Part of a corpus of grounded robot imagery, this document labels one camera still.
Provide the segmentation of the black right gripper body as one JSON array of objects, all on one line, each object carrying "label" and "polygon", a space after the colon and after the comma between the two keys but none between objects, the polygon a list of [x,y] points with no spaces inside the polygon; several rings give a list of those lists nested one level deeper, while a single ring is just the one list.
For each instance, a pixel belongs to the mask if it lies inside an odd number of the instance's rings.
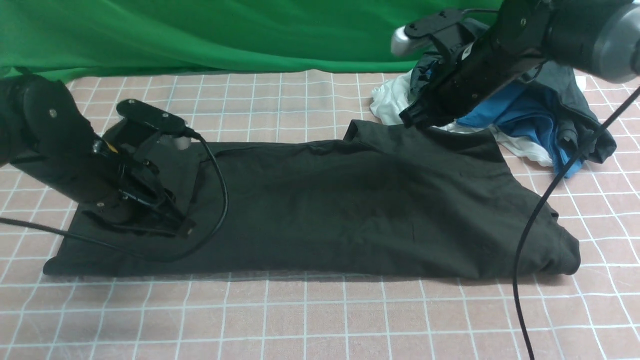
[{"label": "black right gripper body", "polygon": [[544,63],[545,36],[542,25],[495,23],[460,54],[454,65],[432,71],[435,79],[400,112],[403,125],[444,126],[466,116],[497,91]]}]

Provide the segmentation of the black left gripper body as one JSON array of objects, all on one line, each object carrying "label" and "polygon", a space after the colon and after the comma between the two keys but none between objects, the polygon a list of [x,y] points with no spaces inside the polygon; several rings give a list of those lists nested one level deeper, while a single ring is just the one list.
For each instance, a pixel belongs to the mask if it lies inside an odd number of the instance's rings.
[{"label": "black left gripper body", "polygon": [[149,157],[160,149],[160,158],[168,160],[178,150],[173,145],[158,145],[158,137],[128,132],[127,121],[119,123],[114,137],[97,135],[87,123],[82,128],[82,152],[86,168],[95,178],[89,186],[91,198],[83,203],[82,216],[93,227],[135,234],[187,237],[195,222],[179,205],[181,196],[162,182],[169,173]]}]

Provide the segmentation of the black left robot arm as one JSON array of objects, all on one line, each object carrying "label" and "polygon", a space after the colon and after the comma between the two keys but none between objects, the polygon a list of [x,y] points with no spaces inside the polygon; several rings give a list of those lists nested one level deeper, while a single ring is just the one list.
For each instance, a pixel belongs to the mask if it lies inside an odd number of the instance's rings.
[{"label": "black left robot arm", "polygon": [[148,154],[163,137],[192,134],[185,121],[137,99],[116,107],[122,119],[103,136],[59,80],[35,74],[1,80],[1,164],[84,207],[99,228],[161,236],[195,227]]}]

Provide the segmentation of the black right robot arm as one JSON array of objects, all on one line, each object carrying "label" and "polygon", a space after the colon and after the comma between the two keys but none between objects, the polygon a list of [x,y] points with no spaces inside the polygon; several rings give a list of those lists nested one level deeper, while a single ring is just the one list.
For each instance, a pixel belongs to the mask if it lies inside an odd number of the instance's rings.
[{"label": "black right robot arm", "polygon": [[441,63],[399,116],[403,125],[444,126],[547,62],[611,84],[639,75],[639,5],[633,0],[505,0],[474,38],[473,9],[446,8],[399,29],[396,55],[432,43]]}]

